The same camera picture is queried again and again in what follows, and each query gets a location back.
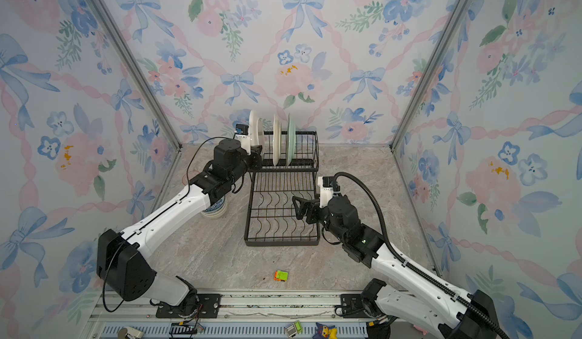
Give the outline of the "white plate with blue rim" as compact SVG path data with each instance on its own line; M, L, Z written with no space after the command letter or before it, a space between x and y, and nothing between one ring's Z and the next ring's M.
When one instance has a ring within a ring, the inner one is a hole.
M255 110L250 111L249 115L249 139L247 152L264 155L263 145L265 143L265 133L262 119Z

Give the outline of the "cream plate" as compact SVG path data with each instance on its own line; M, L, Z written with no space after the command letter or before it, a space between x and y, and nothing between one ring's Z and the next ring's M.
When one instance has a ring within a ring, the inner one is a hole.
M282 128L281 121L277 113L274 114L273 137L272 137L272 161L273 166L278 166L281 157Z

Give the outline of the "green plate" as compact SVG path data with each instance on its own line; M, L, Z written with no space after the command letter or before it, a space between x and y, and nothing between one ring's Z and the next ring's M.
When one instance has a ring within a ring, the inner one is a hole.
M290 166L296 153L296 123L291 114L289 114L287 122L286 166Z

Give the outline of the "blue floral bowl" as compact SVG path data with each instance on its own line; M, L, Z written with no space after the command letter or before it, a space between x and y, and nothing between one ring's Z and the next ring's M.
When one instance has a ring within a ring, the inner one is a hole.
M202 213L206 214L206 215L214 215L214 214L218 214L226 209L227 209L227 198L223 197L219 201L217 201L215 204L211 205L208 209L203 210Z

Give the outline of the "cream ceramic bowl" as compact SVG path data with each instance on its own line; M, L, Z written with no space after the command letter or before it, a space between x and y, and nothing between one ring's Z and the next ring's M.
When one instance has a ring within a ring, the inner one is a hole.
M225 214L227 213L226 210L221 210L221 211L212 211L212 212L206 212L206 211L202 211L201 215L204 216L207 219L220 219L222 218Z

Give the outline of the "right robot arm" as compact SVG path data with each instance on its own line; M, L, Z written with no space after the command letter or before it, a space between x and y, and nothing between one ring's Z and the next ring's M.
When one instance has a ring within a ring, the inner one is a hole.
M363 224L346 196L326 205L294 197L296 217L318 223L337 238L358 263L403 286L402 294L375 279L361 293L370 316L394 316L438 338L505 338L493 299L482 291L471 294L416 266L402 251L389 246L380 232Z

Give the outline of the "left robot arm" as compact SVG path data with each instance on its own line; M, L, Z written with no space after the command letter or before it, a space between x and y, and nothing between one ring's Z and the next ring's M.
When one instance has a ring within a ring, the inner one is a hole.
M96 274L123 302L147 298L174 315L189 318L200 308L198 291L188 281L156 272L151 255L194 216L235 191L247 172L262 167L262 145L242 135L220 138L214 156L170 201L137 223L99 236Z

